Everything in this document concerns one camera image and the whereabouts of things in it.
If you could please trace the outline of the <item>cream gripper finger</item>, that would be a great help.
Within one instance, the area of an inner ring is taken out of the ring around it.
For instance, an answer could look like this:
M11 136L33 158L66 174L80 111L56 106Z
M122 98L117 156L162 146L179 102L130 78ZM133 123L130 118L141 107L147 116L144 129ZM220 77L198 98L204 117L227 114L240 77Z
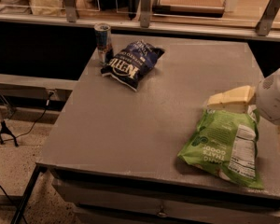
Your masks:
M255 88L246 85L210 96L206 107L213 110L245 113L254 95Z

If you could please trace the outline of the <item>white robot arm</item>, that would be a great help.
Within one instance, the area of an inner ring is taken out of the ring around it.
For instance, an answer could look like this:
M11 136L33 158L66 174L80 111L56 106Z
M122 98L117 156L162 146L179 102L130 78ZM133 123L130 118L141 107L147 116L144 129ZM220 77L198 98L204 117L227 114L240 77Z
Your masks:
M280 151L280 68L257 86L242 86L210 96L204 105L213 110L245 113L254 105L259 115L277 126Z

